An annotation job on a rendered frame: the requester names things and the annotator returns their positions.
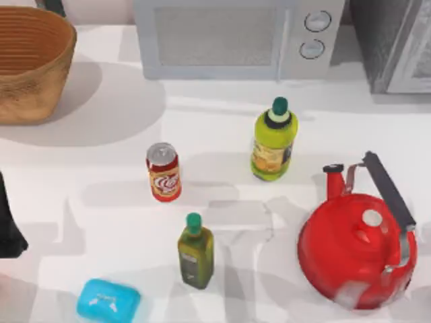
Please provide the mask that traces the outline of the lime green bottle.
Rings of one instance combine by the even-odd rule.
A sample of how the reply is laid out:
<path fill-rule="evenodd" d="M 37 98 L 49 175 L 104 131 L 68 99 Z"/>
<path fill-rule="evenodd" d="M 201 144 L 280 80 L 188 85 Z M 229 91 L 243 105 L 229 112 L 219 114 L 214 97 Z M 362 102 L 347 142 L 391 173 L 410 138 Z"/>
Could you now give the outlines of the lime green bottle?
<path fill-rule="evenodd" d="M 288 100 L 278 96 L 255 122 L 251 170 L 259 179 L 272 182 L 287 171 L 298 132 L 298 118 Z"/>

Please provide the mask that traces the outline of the red and white can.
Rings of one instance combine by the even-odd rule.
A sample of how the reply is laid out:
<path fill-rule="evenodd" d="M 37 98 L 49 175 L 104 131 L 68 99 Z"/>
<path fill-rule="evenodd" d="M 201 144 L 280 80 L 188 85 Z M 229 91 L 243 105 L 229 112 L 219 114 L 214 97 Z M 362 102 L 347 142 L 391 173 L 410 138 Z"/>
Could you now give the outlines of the red and white can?
<path fill-rule="evenodd" d="M 154 198 L 164 203 L 177 199 L 182 185 L 176 149 L 166 142 L 154 143 L 147 150 L 146 165 Z"/>

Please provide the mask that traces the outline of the red kettle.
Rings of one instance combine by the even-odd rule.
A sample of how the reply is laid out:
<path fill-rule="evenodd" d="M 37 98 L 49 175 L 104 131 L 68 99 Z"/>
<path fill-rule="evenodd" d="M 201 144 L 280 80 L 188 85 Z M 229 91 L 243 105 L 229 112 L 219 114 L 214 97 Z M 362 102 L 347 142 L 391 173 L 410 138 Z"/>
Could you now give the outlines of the red kettle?
<path fill-rule="evenodd" d="M 400 298 L 416 266 L 416 221 L 376 153 L 323 167 L 326 200 L 303 225 L 298 260 L 323 296 L 352 310 Z"/>

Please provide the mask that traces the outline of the pale microwave oven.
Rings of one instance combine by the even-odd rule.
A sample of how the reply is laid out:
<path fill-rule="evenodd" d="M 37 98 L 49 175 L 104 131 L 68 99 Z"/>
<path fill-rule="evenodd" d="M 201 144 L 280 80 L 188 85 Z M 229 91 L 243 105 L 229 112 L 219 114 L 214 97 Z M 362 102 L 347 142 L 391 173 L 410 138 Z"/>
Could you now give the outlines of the pale microwave oven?
<path fill-rule="evenodd" d="M 143 73 L 148 79 L 320 79 L 329 68 L 345 0 L 134 0 Z M 330 26 L 310 32 L 309 13 Z M 314 60 L 302 43 L 325 44 Z"/>

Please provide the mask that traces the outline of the round microwave knob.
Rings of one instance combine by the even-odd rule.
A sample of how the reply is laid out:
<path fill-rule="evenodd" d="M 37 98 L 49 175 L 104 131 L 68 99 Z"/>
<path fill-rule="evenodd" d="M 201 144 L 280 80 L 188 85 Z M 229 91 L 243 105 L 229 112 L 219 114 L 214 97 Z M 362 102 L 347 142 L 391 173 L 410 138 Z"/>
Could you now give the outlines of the round microwave knob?
<path fill-rule="evenodd" d="M 325 52 L 325 44 L 318 39 L 313 39 L 301 44 L 299 54 L 303 59 L 314 60 Z"/>
<path fill-rule="evenodd" d="M 323 10 L 309 13 L 304 20 L 304 26 L 310 32 L 322 32 L 330 24 L 331 14 Z"/>

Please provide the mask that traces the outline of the brown woven basket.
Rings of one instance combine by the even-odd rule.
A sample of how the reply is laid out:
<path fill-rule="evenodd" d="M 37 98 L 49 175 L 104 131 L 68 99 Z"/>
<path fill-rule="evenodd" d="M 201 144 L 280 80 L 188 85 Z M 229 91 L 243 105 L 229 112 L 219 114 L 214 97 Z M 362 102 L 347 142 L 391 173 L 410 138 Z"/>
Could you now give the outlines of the brown woven basket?
<path fill-rule="evenodd" d="M 0 125 L 35 124 L 57 107 L 77 31 L 59 14 L 0 5 Z"/>

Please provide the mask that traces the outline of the dark green square bottle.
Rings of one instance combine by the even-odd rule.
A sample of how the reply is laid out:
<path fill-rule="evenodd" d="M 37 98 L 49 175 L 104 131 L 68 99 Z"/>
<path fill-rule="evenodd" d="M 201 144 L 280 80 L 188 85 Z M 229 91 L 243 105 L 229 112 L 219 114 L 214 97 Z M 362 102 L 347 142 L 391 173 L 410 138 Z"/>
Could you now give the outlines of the dark green square bottle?
<path fill-rule="evenodd" d="M 178 239 L 178 258 L 183 282 L 205 289 L 213 275 L 213 234 L 202 226 L 198 213 L 189 213 L 186 226 Z"/>

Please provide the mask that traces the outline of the blue soap bar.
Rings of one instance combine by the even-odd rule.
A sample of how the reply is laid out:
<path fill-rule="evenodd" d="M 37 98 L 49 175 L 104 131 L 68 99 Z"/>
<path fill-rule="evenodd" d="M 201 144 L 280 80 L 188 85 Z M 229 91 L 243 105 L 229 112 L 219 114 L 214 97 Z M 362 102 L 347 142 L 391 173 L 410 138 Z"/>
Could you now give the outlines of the blue soap bar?
<path fill-rule="evenodd" d="M 141 302 L 136 289 L 104 279 L 90 279 L 77 299 L 77 313 L 98 323 L 132 323 Z"/>

